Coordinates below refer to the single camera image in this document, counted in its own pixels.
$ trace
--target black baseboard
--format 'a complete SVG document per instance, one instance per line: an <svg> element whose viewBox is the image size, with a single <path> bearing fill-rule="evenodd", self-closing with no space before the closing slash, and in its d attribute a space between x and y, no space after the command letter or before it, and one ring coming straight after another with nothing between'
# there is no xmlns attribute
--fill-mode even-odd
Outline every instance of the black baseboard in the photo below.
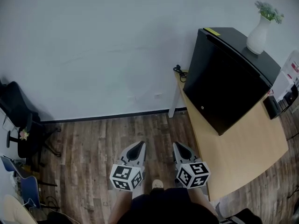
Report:
<svg viewBox="0 0 299 224"><path fill-rule="evenodd" d="M176 108L176 111L186 111L187 108ZM90 117L90 118L81 118L81 119L63 119L63 120L49 120L42 121L42 124L55 124L55 123L67 123L67 122L79 122L79 121L92 121L92 120L101 120L101 119L116 119L123 117L132 117L132 116L140 116L140 115L150 115L150 114L161 114L168 113L169 110L155 110L155 111L146 111L139 113L129 113L129 114L117 114L117 115L108 115L108 116L100 116L100 117Z"/></svg>

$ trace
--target beige shoe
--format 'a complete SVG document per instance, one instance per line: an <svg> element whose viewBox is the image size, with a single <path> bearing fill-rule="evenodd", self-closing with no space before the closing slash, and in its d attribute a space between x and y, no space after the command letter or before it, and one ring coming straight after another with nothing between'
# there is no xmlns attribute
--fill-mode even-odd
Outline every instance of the beige shoe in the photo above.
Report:
<svg viewBox="0 0 299 224"><path fill-rule="evenodd" d="M163 182L159 179L155 179L153 181L152 188L153 189L162 189L163 188Z"/></svg>

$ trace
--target yellow sticker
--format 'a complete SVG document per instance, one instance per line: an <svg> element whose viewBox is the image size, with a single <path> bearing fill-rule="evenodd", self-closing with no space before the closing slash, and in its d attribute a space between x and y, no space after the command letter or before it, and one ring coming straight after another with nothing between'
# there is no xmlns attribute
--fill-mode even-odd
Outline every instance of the yellow sticker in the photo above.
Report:
<svg viewBox="0 0 299 224"><path fill-rule="evenodd" d="M220 35L218 32L214 31L211 28L205 28L205 30L209 31L210 33L213 33L214 35Z"/></svg>

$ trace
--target vase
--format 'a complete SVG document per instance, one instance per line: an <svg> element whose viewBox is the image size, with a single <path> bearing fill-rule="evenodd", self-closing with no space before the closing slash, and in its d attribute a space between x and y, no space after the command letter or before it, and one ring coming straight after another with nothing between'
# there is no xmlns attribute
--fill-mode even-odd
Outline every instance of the vase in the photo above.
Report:
<svg viewBox="0 0 299 224"><path fill-rule="evenodd" d="M270 20L261 16L260 23L249 34L246 45L252 53L259 55L263 52L270 23Z"/></svg>

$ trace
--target mini fridge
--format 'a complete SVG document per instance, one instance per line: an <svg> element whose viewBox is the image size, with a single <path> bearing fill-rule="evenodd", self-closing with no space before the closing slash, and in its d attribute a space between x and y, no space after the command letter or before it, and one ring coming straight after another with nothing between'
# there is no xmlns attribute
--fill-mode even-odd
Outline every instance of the mini fridge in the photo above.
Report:
<svg viewBox="0 0 299 224"><path fill-rule="evenodd" d="M219 135L269 91L280 71L265 51L250 52L246 39L234 28L198 30L184 92Z"/></svg>

